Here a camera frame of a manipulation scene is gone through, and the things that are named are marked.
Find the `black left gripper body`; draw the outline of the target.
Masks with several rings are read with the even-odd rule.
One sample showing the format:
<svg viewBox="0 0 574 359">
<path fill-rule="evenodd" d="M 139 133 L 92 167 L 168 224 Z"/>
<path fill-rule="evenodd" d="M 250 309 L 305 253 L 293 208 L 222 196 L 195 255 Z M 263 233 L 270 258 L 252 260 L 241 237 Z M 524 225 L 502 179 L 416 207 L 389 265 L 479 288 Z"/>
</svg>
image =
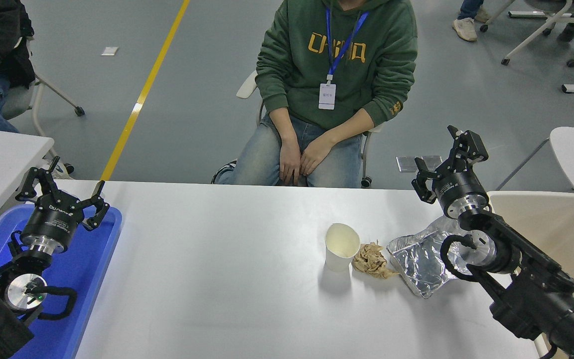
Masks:
<svg viewBox="0 0 574 359">
<path fill-rule="evenodd" d="M 68 247 L 84 219 L 83 209 L 77 206 L 78 201 L 68 193 L 59 200 L 50 194 L 39 197 L 20 240 L 29 245 L 31 238 L 45 236 L 57 241 L 61 247 Z"/>
</svg>

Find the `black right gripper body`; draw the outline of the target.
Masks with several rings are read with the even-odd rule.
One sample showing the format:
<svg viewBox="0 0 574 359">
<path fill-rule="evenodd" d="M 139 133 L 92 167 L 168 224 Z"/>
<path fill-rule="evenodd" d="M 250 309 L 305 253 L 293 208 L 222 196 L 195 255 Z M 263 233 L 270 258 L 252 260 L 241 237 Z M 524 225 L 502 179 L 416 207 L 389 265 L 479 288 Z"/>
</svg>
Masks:
<svg viewBox="0 0 574 359">
<path fill-rule="evenodd" d="M 432 191 L 446 217 L 457 219 L 474 209 L 486 209 L 487 192 L 472 170 L 447 173 L 432 181 Z"/>
</svg>

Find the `person's left hand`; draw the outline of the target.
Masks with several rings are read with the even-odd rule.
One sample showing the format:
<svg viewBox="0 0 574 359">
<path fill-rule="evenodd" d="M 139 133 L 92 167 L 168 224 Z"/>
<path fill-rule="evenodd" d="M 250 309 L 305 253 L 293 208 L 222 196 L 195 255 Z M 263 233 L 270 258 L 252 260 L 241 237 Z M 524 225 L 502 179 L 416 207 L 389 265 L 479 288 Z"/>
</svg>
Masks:
<svg viewBox="0 0 574 359">
<path fill-rule="evenodd" d="M 337 137 L 330 134 L 323 134 L 314 139 L 301 153 L 300 173 L 305 176 L 311 175 L 337 143 Z"/>
</svg>

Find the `person's right hand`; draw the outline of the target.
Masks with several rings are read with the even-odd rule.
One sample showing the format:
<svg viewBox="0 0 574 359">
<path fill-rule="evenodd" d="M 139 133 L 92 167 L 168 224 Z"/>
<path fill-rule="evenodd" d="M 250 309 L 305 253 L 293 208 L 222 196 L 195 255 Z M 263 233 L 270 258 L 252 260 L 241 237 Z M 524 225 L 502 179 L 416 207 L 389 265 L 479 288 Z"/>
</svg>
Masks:
<svg viewBox="0 0 574 359">
<path fill-rule="evenodd" d="M 296 137 L 281 139 L 279 179 L 285 185 L 298 186 L 300 181 L 300 146 Z"/>
</svg>

